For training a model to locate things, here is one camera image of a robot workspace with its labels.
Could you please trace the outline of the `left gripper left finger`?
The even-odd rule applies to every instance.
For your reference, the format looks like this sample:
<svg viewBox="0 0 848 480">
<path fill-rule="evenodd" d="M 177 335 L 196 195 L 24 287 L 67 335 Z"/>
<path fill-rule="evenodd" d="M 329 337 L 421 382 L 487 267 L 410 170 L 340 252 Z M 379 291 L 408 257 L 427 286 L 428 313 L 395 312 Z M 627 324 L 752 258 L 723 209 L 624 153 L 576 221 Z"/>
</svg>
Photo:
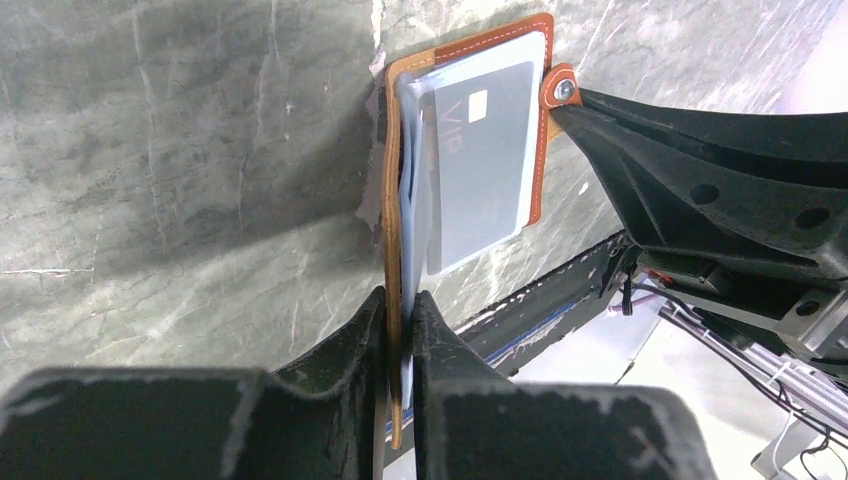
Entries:
<svg viewBox="0 0 848 480">
<path fill-rule="evenodd" d="M 45 368 L 1 400 L 5 479 L 378 479 L 385 292 L 283 368 Z"/>
</svg>

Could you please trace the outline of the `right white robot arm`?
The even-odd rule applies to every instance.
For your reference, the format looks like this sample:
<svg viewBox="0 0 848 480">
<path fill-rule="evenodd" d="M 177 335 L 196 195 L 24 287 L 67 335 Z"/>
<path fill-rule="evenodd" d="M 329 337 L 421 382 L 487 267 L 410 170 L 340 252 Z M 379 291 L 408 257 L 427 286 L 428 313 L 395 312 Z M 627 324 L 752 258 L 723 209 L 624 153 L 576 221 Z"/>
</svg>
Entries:
<svg viewBox="0 0 848 480">
<path fill-rule="evenodd" d="M 626 293 L 665 298 L 786 411 L 754 466 L 847 442 L 847 116 L 651 106 L 566 84 L 542 96 L 630 239 Z"/>
</svg>

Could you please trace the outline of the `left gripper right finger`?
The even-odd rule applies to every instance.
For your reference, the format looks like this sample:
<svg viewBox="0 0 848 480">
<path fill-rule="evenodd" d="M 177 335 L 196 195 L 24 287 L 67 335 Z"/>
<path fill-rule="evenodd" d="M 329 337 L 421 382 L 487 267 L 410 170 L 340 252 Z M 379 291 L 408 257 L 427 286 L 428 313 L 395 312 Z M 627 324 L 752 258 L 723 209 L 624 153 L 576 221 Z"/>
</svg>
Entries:
<svg viewBox="0 0 848 480">
<path fill-rule="evenodd" d="M 412 310 L 416 473 L 421 479 L 712 479 L 696 418 L 655 387 L 515 383 L 446 324 L 432 295 Z"/>
</svg>

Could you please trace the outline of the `black credit card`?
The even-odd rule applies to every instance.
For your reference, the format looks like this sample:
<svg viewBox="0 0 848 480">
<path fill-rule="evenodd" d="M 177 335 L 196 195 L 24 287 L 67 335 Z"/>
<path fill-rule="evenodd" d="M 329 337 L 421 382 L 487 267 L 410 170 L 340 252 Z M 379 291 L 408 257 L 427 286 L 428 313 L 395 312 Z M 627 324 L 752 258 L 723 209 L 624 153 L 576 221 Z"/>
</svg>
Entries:
<svg viewBox="0 0 848 480">
<path fill-rule="evenodd" d="M 430 276 L 448 271 L 515 234 L 524 217 L 533 62 L 483 72 L 432 71 L 438 182 L 427 251 Z"/>
</svg>

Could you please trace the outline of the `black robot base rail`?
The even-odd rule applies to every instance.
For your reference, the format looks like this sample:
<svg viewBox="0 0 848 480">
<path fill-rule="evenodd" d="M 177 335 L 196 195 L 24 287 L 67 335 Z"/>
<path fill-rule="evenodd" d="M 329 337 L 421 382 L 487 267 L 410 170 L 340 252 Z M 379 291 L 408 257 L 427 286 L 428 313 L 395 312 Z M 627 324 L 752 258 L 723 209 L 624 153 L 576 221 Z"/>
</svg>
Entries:
<svg viewBox="0 0 848 480">
<path fill-rule="evenodd" d="M 618 232 L 491 304 L 457 333 L 488 365 L 512 376 L 606 310 L 640 252 Z"/>
</svg>

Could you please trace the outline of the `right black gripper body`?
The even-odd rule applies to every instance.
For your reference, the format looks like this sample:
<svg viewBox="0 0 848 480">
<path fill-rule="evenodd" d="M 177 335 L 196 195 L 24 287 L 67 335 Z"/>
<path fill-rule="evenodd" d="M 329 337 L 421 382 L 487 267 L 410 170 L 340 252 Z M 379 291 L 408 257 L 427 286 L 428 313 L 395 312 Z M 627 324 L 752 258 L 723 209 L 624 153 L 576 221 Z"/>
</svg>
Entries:
<svg viewBox="0 0 848 480">
<path fill-rule="evenodd" d="M 847 368 L 847 248 L 644 245 L 635 264 L 662 290 L 754 341 L 823 371 Z"/>
</svg>

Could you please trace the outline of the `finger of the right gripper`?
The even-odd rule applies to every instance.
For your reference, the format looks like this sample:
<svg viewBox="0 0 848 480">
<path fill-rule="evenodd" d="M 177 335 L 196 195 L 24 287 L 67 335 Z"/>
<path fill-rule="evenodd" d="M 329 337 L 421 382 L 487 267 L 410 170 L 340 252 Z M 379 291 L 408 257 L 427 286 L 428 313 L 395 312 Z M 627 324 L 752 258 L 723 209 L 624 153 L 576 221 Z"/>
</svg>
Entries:
<svg viewBox="0 0 848 480">
<path fill-rule="evenodd" d="M 845 113 L 683 110 L 585 90 L 551 115 L 642 249 L 846 279 Z"/>
</svg>

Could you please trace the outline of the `brown leather card holder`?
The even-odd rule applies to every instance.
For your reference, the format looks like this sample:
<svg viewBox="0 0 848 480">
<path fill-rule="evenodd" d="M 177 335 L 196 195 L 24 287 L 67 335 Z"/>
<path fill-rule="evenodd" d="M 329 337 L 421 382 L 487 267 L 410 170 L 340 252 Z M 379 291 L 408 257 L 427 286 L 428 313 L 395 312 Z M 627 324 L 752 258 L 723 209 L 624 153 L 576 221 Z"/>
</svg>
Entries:
<svg viewBox="0 0 848 480">
<path fill-rule="evenodd" d="M 573 69 L 555 64 L 555 20 L 548 12 L 430 47 L 391 62 L 384 74 L 387 132 L 382 164 L 382 236 L 388 333 L 387 373 L 391 424 L 388 438 L 402 445 L 412 402 L 412 310 L 424 278 L 452 271 L 536 224 L 542 215 L 549 142 L 558 135 L 551 110 L 575 104 L 580 96 Z M 457 68 L 491 72 L 531 61 L 536 68 L 531 96 L 529 161 L 525 166 L 518 230 L 462 264 L 439 275 L 427 273 L 427 251 L 435 225 L 438 182 L 432 92 L 421 83 L 432 71 Z"/>
</svg>

